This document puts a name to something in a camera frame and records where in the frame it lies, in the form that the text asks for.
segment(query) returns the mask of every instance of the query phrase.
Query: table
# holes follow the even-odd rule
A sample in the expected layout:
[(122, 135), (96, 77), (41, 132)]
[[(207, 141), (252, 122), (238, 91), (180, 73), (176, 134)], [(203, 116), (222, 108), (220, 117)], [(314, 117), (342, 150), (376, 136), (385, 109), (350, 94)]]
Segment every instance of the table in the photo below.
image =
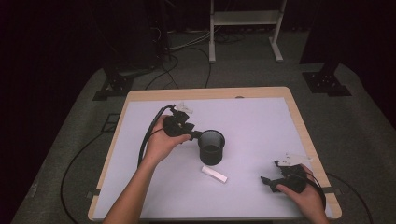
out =
[[(112, 144), (110, 146), (110, 150), (109, 150), (109, 152), (107, 154), (106, 162), (105, 162), (101, 177), (99, 179), (97, 189), (98, 190), (103, 189), (104, 182), (105, 182), (105, 179), (106, 179), (106, 173), (108, 171), (108, 167), (109, 167), (110, 161), (111, 161), (112, 157), (115, 155), (115, 147), (116, 147), (116, 144), (118, 143), (118, 141), (117, 141), (118, 138), (120, 138), (122, 126), (125, 127), (125, 125), (124, 125), (125, 122), (127, 121), (127, 119), (130, 119), (130, 118), (126, 118), (125, 117), (125, 114), (129, 113), (128, 112), (128, 108), (130, 108), (130, 107), (128, 107), (129, 103), (151, 103), (151, 102), (155, 103), (155, 102), (158, 102), (158, 101), (183, 101), (183, 100), (186, 101), (186, 102), (188, 102), (189, 100), (197, 100), (197, 101), (210, 100), (210, 102), (212, 102), (212, 101), (216, 102), (216, 100), (234, 99), (235, 97), (238, 97), (238, 98), (243, 97), (242, 101), (244, 99), (255, 100), (255, 99), (261, 99), (261, 98), (265, 98), (265, 99), (275, 99), (275, 98), (279, 99), (279, 98), (282, 98), (282, 99), (284, 99), (284, 102), (286, 102), (286, 105), (287, 105), (287, 109), (290, 112), (290, 120), (292, 120), (292, 124), (295, 126), (295, 129), (297, 130), (298, 138), (301, 141), (301, 144), (302, 144), (302, 147), (304, 148), (306, 156), (308, 156), (308, 157), (313, 159), (311, 161), (311, 163), (310, 163), (311, 169), (313, 170), (317, 180), (319, 181), (319, 183), (321, 184), (321, 186), (323, 188), (331, 186), (329, 180), (327, 179), (327, 176), (325, 175), (323, 167), (322, 167), (322, 165), (320, 163), (318, 154), (315, 151), (313, 143), (312, 143), (312, 141), (311, 141), (311, 139), (309, 137), (309, 133), (308, 133), (307, 129), (304, 126), (303, 119), (302, 119), (302, 117), (301, 117), (301, 115), (299, 113), (297, 105), (295, 104), (295, 102), (293, 100), (293, 97), (291, 95), (290, 90), (288, 88), (286, 88), (286, 87), (265, 87), (265, 88), (230, 88), (230, 89), (171, 90), (171, 91), (131, 91), (128, 94), (128, 96), (127, 96), (124, 108), (122, 109), (119, 125), (117, 127), (116, 132), (115, 132)], [(225, 134), (226, 146), (227, 146), (227, 142), (228, 142), (228, 144), (231, 144), (230, 142), (232, 142), (231, 139), (227, 140), (228, 136), (230, 136), (230, 135), (229, 134)], [(170, 158), (170, 157), (172, 155), (180, 155), (178, 153), (181, 153), (181, 151), (178, 150), (177, 152), (172, 152), (171, 155), (165, 160), (165, 161), (169, 160), (170, 162), (172, 162), (172, 165), (174, 166), (173, 168), (175, 168), (175, 164), (176, 165), (180, 165), (180, 161), (176, 161), (175, 162), (175, 160), (177, 160), (177, 158), (175, 158), (175, 157)], [(223, 161), (220, 164), (226, 164), (227, 160), (230, 160), (232, 157), (233, 156), (229, 154), (228, 155), (228, 159), (223, 159)], [(198, 160), (199, 159), (197, 158), (196, 160), (191, 160), (191, 162), (189, 162), (189, 163), (195, 163), (195, 162), (198, 162)], [(168, 168), (166, 168), (166, 164), (163, 167), (158, 167), (157, 170), (156, 170), (156, 173), (157, 172), (163, 172), (163, 169), (168, 169)], [(185, 180), (185, 181), (178, 182), (178, 184), (177, 184), (178, 186), (183, 185), (185, 187), (185, 189), (186, 188), (193, 189), (193, 186), (188, 186), (188, 185), (194, 185), (194, 186), (195, 185), (199, 185), (201, 182), (204, 181), (203, 179), (206, 178), (206, 176), (202, 177), (204, 175), (198, 175), (198, 172), (197, 172), (197, 174), (188, 173), (187, 172), (188, 167), (185, 168), (185, 169), (186, 169), (186, 172), (183, 172), (183, 170), (181, 170), (181, 171), (178, 171), (178, 173), (177, 173), (177, 176), (179, 178)], [(215, 166), (214, 169), (215, 170), (218, 169), (218, 171), (222, 171), (222, 172), (227, 173), (227, 169), (224, 169), (224, 167), (221, 167), (221, 166), (219, 166), (219, 167)], [(195, 182), (191, 183), (192, 181), (189, 181), (189, 175), (193, 175), (194, 176)], [(237, 178), (235, 176), (233, 176), (233, 172), (228, 173), (228, 175), (231, 176), (230, 183), (228, 185), (226, 184), (226, 185), (223, 185), (223, 186), (226, 186), (226, 188), (231, 188), (233, 186), (233, 182), (231, 182), (231, 180), (233, 180), (234, 183), (235, 183)], [(155, 183), (153, 183), (153, 182), (155, 182), (155, 180), (158, 179), (158, 178), (160, 178), (160, 179), (162, 178), (161, 181), (163, 183), (163, 187), (164, 188), (166, 188), (166, 185), (169, 185), (169, 183), (167, 183), (167, 182), (171, 182), (170, 180), (178, 181), (178, 178), (176, 178), (174, 176), (171, 177), (170, 179), (168, 177), (171, 177), (171, 175), (169, 175), (169, 174), (168, 175), (164, 175), (163, 174), (163, 175), (161, 175), (159, 177), (158, 176), (157, 177), (154, 176), (153, 180), (151, 182), (151, 186), (152, 185), (155, 186)], [(224, 188), (224, 187), (219, 187), (221, 185), (222, 184), (220, 182), (216, 182), (216, 183), (213, 183), (213, 182), (207, 182), (206, 183), (205, 182), (205, 187), (206, 188), (207, 188), (207, 186), (211, 186), (211, 188), (214, 188), (214, 189), (215, 188)], [(259, 192), (262, 192), (265, 189), (265, 187), (266, 186), (261, 186), (260, 185), (259, 186), (259, 188), (260, 188)], [(157, 193), (157, 191), (159, 191), (159, 190), (158, 189), (156, 189), (156, 190), (152, 189), (151, 190), (151, 192), (154, 192), (154, 197), (158, 197), (158, 194), (161, 194), (161, 193)], [(191, 195), (190, 192), (185, 192), (185, 194), (183, 194), (183, 197), (184, 196), (189, 197), (189, 195)], [(152, 195), (150, 196), (150, 189), (149, 189), (148, 190), (147, 201), (152, 201), (151, 197), (152, 197)], [(327, 198), (327, 202), (328, 202), (328, 207), (330, 207), (331, 210), (332, 210), (332, 217), (331, 218), (339, 218), (341, 216), (342, 212), (341, 212), (341, 208), (340, 208), (340, 206), (339, 206), (339, 204), (338, 204), (338, 202), (337, 202), (337, 200), (335, 198), (335, 195), (333, 193), (326, 193), (326, 198)], [(99, 201), (99, 197), (98, 196), (94, 196), (94, 198), (92, 200), (92, 206), (91, 206), (90, 211), (89, 211), (89, 218), (92, 219), (92, 220), (95, 220), (95, 221), (100, 221), (100, 219), (98, 219), (97, 217), (94, 217), (94, 212), (95, 212), (95, 209), (97, 209), (98, 201)], [(142, 213), (142, 216), (145, 216), (145, 219), (150, 220), (150, 218), (149, 218), (150, 215), (148, 215), (148, 214), (150, 212), (152, 212), (152, 211), (148, 212), (148, 210), (150, 210), (150, 209), (146, 209), (146, 212), (145, 212), (145, 209), (144, 209), (144, 212)], [(221, 213), (221, 211), (219, 211), (219, 209), (217, 209), (217, 208), (214, 209), (214, 210), (216, 210), (215, 211), (216, 213), (217, 212)], [(211, 217), (212, 215), (210, 215), (210, 214), (208, 215), (208, 214), (205, 214), (205, 213), (199, 214), (199, 213), (195, 212), (194, 215), (198, 216), (198, 218), (201, 219), (201, 220), (218, 219), (217, 217)], [(260, 216), (257, 216), (257, 217), (246, 217), (244, 214), (242, 214), (240, 216), (238, 215), (238, 217), (228, 217), (228, 218), (221, 217), (220, 219), (232, 219), (232, 220), (235, 220), (235, 219), (241, 219), (240, 217), (242, 219), (274, 219), (274, 218), (279, 218), (279, 217), (276, 217), (276, 216), (271, 216), (271, 217), (263, 217), (263, 216), (261, 216), (261, 217)], [(172, 218), (168, 217), (166, 219), (174, 220), (174, 219), (178, 219), (178, 217), (172, 217)]]
[(217, 25), (260, 25), (275, 24), (274, 35), (269, 37), (271, 48), (278, 63), (283, 62), (282, 54), (277, 46), (277, 38), (282, 24), (287, 0), (282, 0), (279, 10), (261, 11), (215, 11), (214, 1), (210, 1), (210, 41), (209, 41), (209, 61), (216, 61), (215, 51), (215, 26)]

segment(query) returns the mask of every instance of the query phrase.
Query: floor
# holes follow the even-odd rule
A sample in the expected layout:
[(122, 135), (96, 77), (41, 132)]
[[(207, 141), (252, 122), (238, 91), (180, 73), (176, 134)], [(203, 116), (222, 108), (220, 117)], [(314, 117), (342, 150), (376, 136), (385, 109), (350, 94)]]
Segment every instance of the floor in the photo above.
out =
[[(217, 61), (213, 64), (208, 63), (207, 55), (202, 52), (208, 52), (207, 41), (194, 45), (196, 49), (177, 51), (173, 55), (178, 63), (170, 71), (175, 82), (165, 74), (149, 85), (163, 73), (158, 68), (136, 78), (132, 90), (288, 87), (326, 172), (341, 177), (361, 195), (374, 223), (393, 223), (396, 220), (395, 130), (364, 90), (359, 77), (342, 64), (335, 75), (351, 96), (329, 97), (309, 90), (302, 72), (318, 71), (322, 64), (299, 64), (308, 32), (280, 33), (278, 45), (283, 63), (277, 63), (274, 58), (268, 43), (270, 34), (228, 36), (229, 40), (237, 41), (218, 43)], [(198, 35), (171, 34), (170, 37), (175, 47)], [(165, 58), (166, 69), (175, 64), (175, 58), (172, 61)], [(63, 185), (64, 203), (77, 223), (92, 223), (87, 214), (113, 135), (101, 130), (109, 114), (121, 112), (125, 100), (122, 96), (92, 100), (105, 79), (103, 69), (92, 74), (12, 223), (73, 223), (63, 209), (60, 196), (68, 167)], [(354, 191), (336, 178), (329, 179), (339, 192), (337, 199), (343, 210), (342, 217), (332, 223), (369, 223)]]

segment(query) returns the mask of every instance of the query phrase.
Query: black stand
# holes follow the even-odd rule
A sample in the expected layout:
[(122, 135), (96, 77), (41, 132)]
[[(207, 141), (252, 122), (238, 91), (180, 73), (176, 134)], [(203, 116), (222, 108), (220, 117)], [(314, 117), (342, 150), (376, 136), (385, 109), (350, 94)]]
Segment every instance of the black stand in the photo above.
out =
[(114, 63), (106, 63), (103, 67), (105, 70), (107, 79), (102, 86), (100, 91), (97, 91), (93, 97), (93, 101), (104, 101), (110, 96), (126, 96), (132, 89), (134, 79), (142, 75), (142, 73), (136, 73), (135, 75), (129, 75), (124, 77), (120, 75), (117, 66)]
[(326, 62), (319, 72), (303, 72), (304, 79), (313, 93), (327, 93), (329, 96), (350, 96), (346, 86), (341, 85), (334, 72), (339, 61)]

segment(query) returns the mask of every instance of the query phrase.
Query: black cup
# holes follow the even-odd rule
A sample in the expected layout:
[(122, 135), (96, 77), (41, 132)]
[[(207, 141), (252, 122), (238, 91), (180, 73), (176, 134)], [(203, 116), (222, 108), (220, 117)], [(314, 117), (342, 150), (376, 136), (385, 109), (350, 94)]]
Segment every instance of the black cup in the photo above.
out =
[(204, 131), (198, 139), (199, 157), (206, 165), (216, 165), (222, 160), (224, 136), (215, 130)]

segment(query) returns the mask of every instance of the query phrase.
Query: person's left hand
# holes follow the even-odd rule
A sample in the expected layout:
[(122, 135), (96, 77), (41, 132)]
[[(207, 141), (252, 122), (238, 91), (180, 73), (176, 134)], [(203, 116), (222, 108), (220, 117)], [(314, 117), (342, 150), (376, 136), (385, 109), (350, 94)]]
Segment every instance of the person's left hand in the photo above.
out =
[(146, 154), (143, 161), (153, 162), (157, 165), (165, 159), (172, 151), (172, 149), (180, 143), (189, 140), (189, 134), (183, 134), (177, 137), (169, 137), (163, 130), (163, 119), (168, 115), (162, 115), (155, 124), (151, 137), (148, 140)]

